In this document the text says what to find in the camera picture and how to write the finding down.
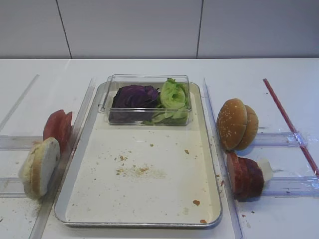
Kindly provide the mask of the green lettuce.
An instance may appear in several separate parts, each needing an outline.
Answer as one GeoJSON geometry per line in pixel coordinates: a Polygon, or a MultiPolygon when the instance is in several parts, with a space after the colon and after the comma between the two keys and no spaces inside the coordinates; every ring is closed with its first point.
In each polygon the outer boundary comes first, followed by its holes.
{"type": "Polygon", "coordinates": [[[144,124],[186,125],[190,109],[187,84],[168,78],[159,93],[156,109],[144,124]]]}

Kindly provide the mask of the meat patty slice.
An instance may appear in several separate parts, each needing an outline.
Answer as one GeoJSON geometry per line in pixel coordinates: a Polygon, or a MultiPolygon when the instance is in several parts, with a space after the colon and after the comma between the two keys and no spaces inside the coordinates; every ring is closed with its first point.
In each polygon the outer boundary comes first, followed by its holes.
{"type": "Polygon", "coordinates": [[[227,170],[231,181],[231,187],[234,194],[242,192],[242,170],[239,163],[238,156],[234,153],[227,154],[227,170]]]}
{"type": "Polygon", "coordinates": [[[242,191],[241,193],[238,194],[238,198],[240,199],[246,199],[248,198],[249,195],[249,190],[250,190],[250,184],[251,184],[251,179],[250,179],[250,174],[247,168],[247,164],[246,164],[246,159],[239,157],[239,163],[240,163],[240,167],[242,170],[242,191]]]}
{"type": "Polygon", "coordinates": [[[264,187],[264,178],[261,169],[259,168],[258,164],[250,160],[249,161],[249,169],[251,174],[251,197],[259,197],[262,193],[264,187]]]}
{"type": "Polygon", "coordinates": [[[263,189],[263,177],[257,163],[251,159],[244,158],[249,175],[248,198],[260,196],[263,189]]]}

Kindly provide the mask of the front tomato slice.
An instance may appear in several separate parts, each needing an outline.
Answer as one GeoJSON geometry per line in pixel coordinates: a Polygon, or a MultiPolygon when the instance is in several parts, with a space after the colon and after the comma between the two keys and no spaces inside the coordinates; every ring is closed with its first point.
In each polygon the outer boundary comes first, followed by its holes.
{"type": "Polygon", "coordinates": [[[63,153],[63,151],[65,150],[68,139],[72,131],[71,122],[72,122],[72,112],[69,112],[64,116],[64,118],[62,119],[59,125],[58,136],[59,136],[59,144],[60,144],[61,153],[63,153]]]}

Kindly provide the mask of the white bread slice front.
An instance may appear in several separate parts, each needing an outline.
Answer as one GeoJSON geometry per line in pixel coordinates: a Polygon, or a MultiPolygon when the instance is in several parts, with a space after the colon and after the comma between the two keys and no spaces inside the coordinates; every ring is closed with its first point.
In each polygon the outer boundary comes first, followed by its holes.
{"type": "Polygon", "coordinates": [[[55,138],[49,137],[42,143],[41,149],[43,152],[41,154],[38,189],[42,197],[47,193],[48,183],[60,158],[59,142],[55,138]]]}

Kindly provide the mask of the bread slice behind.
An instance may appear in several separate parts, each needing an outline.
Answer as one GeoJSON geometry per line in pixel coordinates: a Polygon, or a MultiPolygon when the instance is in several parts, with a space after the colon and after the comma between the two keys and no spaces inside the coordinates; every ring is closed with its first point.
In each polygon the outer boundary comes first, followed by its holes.
{"type": "Polygon", "coordinates": [[[28,153],[26,160],[24,161],[18,176],[22,181],[24,192],[28,198],[38,199],[40,198],[39,193],[35,193],[32,189],[32,173],[33,166],[38,166],[42,162],[44,150],[47,148],[47,143],[42,142],[36,144],[28,153]]]}

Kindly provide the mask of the clear plastic container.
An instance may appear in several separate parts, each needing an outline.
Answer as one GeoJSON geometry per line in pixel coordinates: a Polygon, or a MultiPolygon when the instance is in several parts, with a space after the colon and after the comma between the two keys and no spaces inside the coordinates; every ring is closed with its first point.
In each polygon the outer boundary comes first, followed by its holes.
{"type": "Polygon", "coordinates": [[[186,125],[192,111],[186,75],[114,74],[102,87],[99,112],[109,124],[186,125]]]}

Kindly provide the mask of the sesame bun top front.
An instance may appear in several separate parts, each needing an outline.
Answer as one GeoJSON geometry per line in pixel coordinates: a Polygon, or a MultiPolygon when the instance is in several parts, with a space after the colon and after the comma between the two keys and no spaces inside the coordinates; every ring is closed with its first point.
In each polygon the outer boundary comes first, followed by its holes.
{"type": "Polygon", "coordinates": [[[233,150],[242,140],[247,126],[247,111],[239,98],[227,100],[217,117],[220,143],[225,150],[233,150]]]}

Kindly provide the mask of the metal baking tray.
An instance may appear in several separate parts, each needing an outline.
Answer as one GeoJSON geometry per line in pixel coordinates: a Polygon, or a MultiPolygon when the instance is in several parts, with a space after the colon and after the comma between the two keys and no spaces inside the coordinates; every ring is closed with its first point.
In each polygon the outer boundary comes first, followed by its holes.
{"type": "Polygon", "coordinates": [[[92,106],[54,206],[76,228],[206,229],[222,205],[198,85],[186,126],[110,125],[92,106]]]}

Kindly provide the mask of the bun half behind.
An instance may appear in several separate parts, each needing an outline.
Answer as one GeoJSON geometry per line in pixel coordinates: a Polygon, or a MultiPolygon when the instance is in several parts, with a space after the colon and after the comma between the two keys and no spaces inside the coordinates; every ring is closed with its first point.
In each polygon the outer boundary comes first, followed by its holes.
{"type": "Polygon", "coordinates": [[[245,105],[245,108],[247,112],[247,126],[244,135],[240,143],[235,147],[235,150],[246,149],[255,139],[259,127],[259,120],[255,111],[248,105],[245,105]]]}

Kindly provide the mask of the white pusher block lower right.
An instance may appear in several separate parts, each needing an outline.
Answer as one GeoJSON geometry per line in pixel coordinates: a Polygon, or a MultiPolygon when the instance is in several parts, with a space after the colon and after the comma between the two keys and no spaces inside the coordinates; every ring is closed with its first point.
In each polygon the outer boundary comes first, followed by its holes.
{"type": "Polygon", "coordinates": [[[273,170],[269,161],[267,159],[260,159],[257,164],[262,171],[264,182],[267,183],[273,178],[273,170]]]}

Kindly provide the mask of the clear rail upper right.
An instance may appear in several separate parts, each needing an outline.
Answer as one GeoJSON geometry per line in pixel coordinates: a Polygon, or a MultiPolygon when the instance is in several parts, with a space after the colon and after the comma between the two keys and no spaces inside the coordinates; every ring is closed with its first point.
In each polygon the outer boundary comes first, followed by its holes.
{"type": "Polygon", "coordinates": [[[307,140],[299,132],[260,132],[250,147],[304,147],[307,140]]]}

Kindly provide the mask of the clear long rail right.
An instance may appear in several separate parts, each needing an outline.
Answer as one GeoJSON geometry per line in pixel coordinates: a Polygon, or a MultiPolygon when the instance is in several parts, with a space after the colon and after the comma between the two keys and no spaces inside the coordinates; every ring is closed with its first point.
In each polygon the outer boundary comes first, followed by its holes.
{"type": "Polygon", "coordinates": [[[206,100],[206,108],[208,112],[208,117],[209,117],[209,122],[210,122],[210,127],[211,131],[213,134],[213,139],[214,139],[214,144],[216,148],[216,153],[217,153],[217,158],[218,158],[218,164],[219,164],[219,169],[221,172],[221,184],[220,188],[224,190],[225,197],[227,199],[227,204],[228,204],[228,209],[230,212],[230,218],[232,222],[232,227],[234,231],[234,236],[236,239],[242,239],[243,238],[243,233],[241,230],[239,218],[238,218],[238,213],[237,213],[237,207],[234,202],[233,194],[231,191],[231,183],[228,177],[228,172],[227,172],[227,167],[226,167],[226,161],[224,157],[224,151],[222,150],[222,147],[219,142],[219,135],[217,131],[217,126],[216,126],[216,117],[213,112],[213,107],[211,103],[211,96],[209,93],[209,88],[206,82],[206,79],[203,78],[203,91],[204,91],[204,96],[206,100]]]}

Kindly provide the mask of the clear long rail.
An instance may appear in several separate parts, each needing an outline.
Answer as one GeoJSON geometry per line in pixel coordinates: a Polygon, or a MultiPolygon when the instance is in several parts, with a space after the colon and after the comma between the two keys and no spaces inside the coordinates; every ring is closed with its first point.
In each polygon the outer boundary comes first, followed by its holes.
{"type": "Polygon", "coordinates": [[[48,193],[41,200],[41,207],[38,210],[37,218],[30,233],[30,239],[42,238],[46,223],[48,221],[50,212],[56,199],[56,195],[59,192],[63,175],[65,173],[66,168],[68,167],[69,161],[72,159],[73,154],[76,150],[79,136],[82,132],[82,124],[85,121],[87,110],[93,97],[95,87],[96,79],[92,78],[89,82],[82,104],[80,106],[74,125],[72,127],[72,133],[69,137],[69,141],[67,142],[67,147],[65,151],[62,153],[61,158],[58,161],[57,167],[52,174],[48,193]]]}
{"type": "Polygon", "coordinates": [[[243,238],[243,233],[241,230],[239,218],[238,218],[238,213],[237,213],[237,207],[234,202],[233,194],[231,191],[231,183],[228,177],[228,172],[227,172],[227,167],[226,167],[226,161],[224,157],[224,151],[222,150],[222,147],[219,142],[219,135],[217,131],[217,126],[216,126],[216,117],[213,112],[213,107],[211,103],[211,96],[209,93],[209,88],[206,82],[206,79],[203,78],[203,91],[204,91],[204,96],[206,100],[206,108],[208,112],[208,117],[209,117],[209,122],[210,122],[210,127],[211,131],[213,134],[213,139],[214,139],[214,144],[216,148],[216,153],[217,153],[217,158],[218,158],[218,164],[219,164],[219,169],[221,172],[221,184],[220,188],[224,190],[225,197],[227,199],[227,204],[228,204],[228,209],[230,212],[230,218],[232,222],[232,227],[234,231],[234,236],[236,239],[242,239],[243,238]]]}

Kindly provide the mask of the clear rail upper left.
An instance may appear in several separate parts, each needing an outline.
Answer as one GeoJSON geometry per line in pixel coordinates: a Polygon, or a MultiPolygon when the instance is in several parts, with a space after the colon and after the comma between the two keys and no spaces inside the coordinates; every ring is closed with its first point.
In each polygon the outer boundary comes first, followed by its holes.
{"type": "Polygon", "coordinates": [[[42,136],[0,136],[0,150],[14,151],[14,150],[29,150],[35,144],[41,143],[42,136]]]}

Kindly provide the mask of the clear rail lower left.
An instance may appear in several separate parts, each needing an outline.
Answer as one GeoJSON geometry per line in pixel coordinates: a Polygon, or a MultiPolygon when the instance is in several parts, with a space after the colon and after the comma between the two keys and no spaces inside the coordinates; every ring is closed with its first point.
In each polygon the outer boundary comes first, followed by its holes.
{"type": "Polygon", "coordinates": [[[23,183],[19,178],[0,179],[1,198],[25,198],[23,183]]]}

